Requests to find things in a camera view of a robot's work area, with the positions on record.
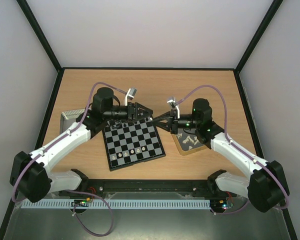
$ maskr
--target table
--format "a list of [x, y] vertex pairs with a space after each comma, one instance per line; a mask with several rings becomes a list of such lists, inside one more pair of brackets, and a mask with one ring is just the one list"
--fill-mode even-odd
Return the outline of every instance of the table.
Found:
[[[234, 73], [230, 70], [66, 69], [44, 144], [59, 135], [61, 112], [86, 106], [91, 87], [96, 82], [105, 82], [124, 91], [130, 87], [137, 88], [135, 101], [152, 109], [154, 117], [170, 110], [166, 103], [168, 97], [175, 96], [180, 100], [200, 85], [213, 85], [222, 92], [227, 104], [229, 135], [255, 153]], [[116, 91], [115, 95], [123, 103], [124, 95]], [[180, 105], [180, 112], [190, 113], [196, 98], [209, 100], [213, 120], [223, 126], [224, 107], [213, 89], [203, 88], [195, 92]], [[119, 180], [203, 180], [219, 169], [243, 176], [230, 161], [208, 148], [181, 156], [171, 134], [162, 129], [158, 129], [158, 132], [166, 157], [109, 171], [103, 136], [99, 133], [68, 154], [54, 167], [53, 172], [65, 172], [76, 168], [90, 179]]]

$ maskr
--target white panel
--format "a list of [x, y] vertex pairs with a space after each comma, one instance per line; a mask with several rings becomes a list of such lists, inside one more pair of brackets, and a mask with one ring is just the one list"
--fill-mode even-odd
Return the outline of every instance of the white panel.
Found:
[[56, 75], [17, 1], [0, 1], [0, 226], [14, 156], [34, 149]]
[[265, 158], [283, 165], [300, 239], [300, 0], [283, 1], [241, 79]]
[[63, 67], [235, 68], [272, 0], [28, 0]]

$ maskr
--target gray wall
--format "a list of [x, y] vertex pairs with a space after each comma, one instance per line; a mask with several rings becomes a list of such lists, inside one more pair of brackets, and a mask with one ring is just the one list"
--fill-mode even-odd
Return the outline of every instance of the gray wall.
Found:
[[64, 67], [235, 68], [272, 0], [28, 0]]
[[300, 0], [283, 1], [240, 76], [265, 157], [284, 167], [300, 239]]
[[0, 226], [14, 156], [34, 149], [56, 75], [17, 1], [0, 1]]

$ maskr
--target black and white chessboard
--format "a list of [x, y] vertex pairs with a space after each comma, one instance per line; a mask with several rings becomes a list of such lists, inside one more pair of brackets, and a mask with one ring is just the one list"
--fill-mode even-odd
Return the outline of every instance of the black and white chessboard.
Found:
[[107, 126], [102, 133], [110, 171], [166, 156], [150, 118]]

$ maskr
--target gray floor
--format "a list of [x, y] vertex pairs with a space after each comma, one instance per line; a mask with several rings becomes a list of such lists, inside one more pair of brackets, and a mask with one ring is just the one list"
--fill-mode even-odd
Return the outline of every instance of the gray floor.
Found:
[[[80, 216], [93, 232], [105, 233], [110, 215], [88, 209]], [[249, 205], [234, 215], [214, 216], [209, 210], [114, 210], [115, 226], [105, 240], [288, 240], [278, 210], [258, 212]], [[68, 209], [15, 209], [5, 240], [90, 240]]]

